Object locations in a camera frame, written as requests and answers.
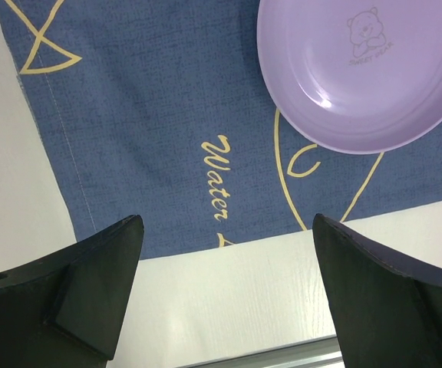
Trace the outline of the purple plastic plate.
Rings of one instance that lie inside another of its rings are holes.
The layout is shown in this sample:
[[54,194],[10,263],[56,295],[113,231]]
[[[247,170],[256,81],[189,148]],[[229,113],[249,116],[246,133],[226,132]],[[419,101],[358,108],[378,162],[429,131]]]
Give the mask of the purple plastic plate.
[[442,1],[262,1],[257,51],[274,104],[319,146],[386,152],[442,122]]

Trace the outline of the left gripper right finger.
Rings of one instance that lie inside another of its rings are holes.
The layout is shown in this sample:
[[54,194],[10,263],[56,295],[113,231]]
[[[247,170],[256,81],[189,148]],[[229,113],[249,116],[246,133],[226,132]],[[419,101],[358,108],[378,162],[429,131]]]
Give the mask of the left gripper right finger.
[[442,268],[322,214],[312,234],[346,367],[442,367]]

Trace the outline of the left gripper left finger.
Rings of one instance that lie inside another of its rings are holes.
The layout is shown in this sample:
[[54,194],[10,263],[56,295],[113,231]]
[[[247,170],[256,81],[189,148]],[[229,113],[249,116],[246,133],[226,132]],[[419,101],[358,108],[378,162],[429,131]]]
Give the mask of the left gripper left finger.
[[105,367],[114,358],[143,244],[128,216],[0,272],[0,367]]

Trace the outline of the blue cloth placemat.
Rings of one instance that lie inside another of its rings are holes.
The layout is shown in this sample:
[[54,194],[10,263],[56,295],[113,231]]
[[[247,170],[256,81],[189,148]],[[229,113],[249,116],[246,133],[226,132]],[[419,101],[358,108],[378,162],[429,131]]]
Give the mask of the blue cloth placemat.
[[257,1],[0,1],[77,240],[138,214],[143,258],[442,201],[442,124],[384,155],[312,144],[277,111]]

